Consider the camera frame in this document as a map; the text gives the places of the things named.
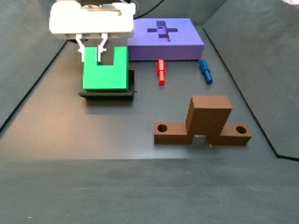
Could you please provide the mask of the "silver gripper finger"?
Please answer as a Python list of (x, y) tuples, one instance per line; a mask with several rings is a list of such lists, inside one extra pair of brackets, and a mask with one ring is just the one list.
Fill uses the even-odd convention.
[(82, 34), (76, 34), (75, 35), (75, 40), (76, 40), (76, 43), (79, 45), (79, 53), (80, 53), (80, 61), (84, 62), (84, 45), (83, 45), (83, 36)]
[(102, 54), (107, 51), (106, 45), (108, 42), (108, 34), (107, 33), (102, 33), (100, 34), (100, 43), (98, 45), (98, 62), (102, 62)]

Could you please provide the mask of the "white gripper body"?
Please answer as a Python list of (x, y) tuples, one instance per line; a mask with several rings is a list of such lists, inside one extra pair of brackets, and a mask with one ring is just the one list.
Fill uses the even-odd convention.
[(134, 35), (134, 3), (112, 3), (82, 6), (79, 2), (59, 1), (51, 7), (50, 31), (59, 39), (75, 39), (80, 34), (98, 39), (106, 33), (111, 37)]

